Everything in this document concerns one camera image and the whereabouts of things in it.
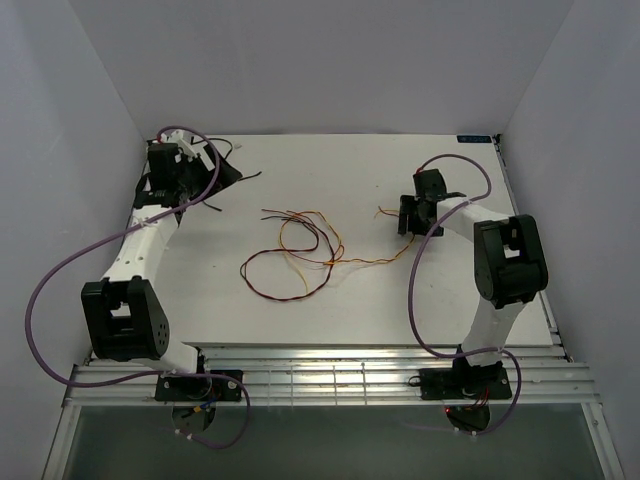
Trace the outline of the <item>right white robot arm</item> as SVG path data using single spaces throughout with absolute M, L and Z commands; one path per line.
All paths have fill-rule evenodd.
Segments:
M 415 173 L 413 182 L 415 194 L 400 199 L 398 233 L 428 243 L 449 230 L 473 246 L 479 303 L 469 333 L 450 358 L 454 390 L 474 397 L 488 384 L 485 370 L 501 366 L 516 319 L 548 285 L 538 227 L 530 215 L 500 214 L 450 192 L 437 169 Z

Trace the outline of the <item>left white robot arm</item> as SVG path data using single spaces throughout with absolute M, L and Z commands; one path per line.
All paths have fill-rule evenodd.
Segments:
M 130 231 L 102 279 L 86 283 L 81 290 L 98 358 L 180 372 L 177 386 L 190 399 L 201 399 L 210 392 L 210 372 L 198 366 L 197 348 L 172 336 L 154 283 L 188 204 L 209 198 L 241 177 L 212 144 L 190 145 L 184 140 L 149 144 L 136 186 Z

